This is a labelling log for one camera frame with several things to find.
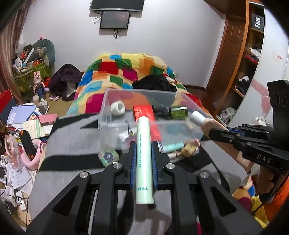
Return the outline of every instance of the brown curtain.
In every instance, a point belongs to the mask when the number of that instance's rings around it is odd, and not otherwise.
[[[35,0],[29,0],[16,15],[10,19],[8,25],[0,35],[0,92],[10,88],[16,101],[25,103],[12,72],[12,59],[16,57],[15,44],[19,41],[29,7]]]

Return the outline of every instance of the multicolored bedspread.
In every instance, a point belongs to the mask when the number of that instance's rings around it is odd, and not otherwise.
[[[79,83],[74,101],[67,114],[97,113],[100,111],[106,88],[132,89],[134,81],[147,75],[161,75],[172,78],[171,84],[177,92],[186,93],[201,108],[201,101],[187,92],[177,80],[173,70],[156,56],[147,54],[101,55],[88,67]]]

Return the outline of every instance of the clear plastic box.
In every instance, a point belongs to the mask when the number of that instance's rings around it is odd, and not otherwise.
[[[124,103],[125,113],[120,116],[114,116],[110,111],[110,105],[118,100]],[[205,117],[208,117],[195,102],[183,93],[109,88],[105,90],[98,119],[102,149],[107,147],[122,150],[128,149],[130,141],[133,139],[124,140],[121,136],[124,136],[124,133],[128,133],[128,124],[126,121],[129,123],[133,132],[137,130],[137,122],[133,115],[134,105],[187,106],[188,117],[190,117],[195,110],[198,110]],[[203,136],[201,128],[190,121],[164,120],[158,119],[157,117],[155,117],[155,119],[155,122],[150,122],[150,127],[151,129],[152,126],[158,129],[161,135],[160,141],[163,145],[193,138],[200,139]]]

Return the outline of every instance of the baseboard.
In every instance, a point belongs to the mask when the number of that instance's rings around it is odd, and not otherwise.
[[[204,87],[199,87],[199,86],[192,86],[192,85],[185,85],[185,84],[183,84],[183,86],[184,86],[185,88],[194,88],[194,89],[199,89],[199,90],[203,90],[203,91],[206,90],[206,88],[204,88]]]

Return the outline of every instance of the white cylinder cap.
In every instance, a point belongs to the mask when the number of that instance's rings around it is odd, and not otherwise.
[[[206,118],[198,111],[194,111],[190,116],[190,121],[197,126],[201,126]]]
[[[119,116],[125,113],[125,105],[121,101],[116,101],[111,104],[110,112],[114,116]]]

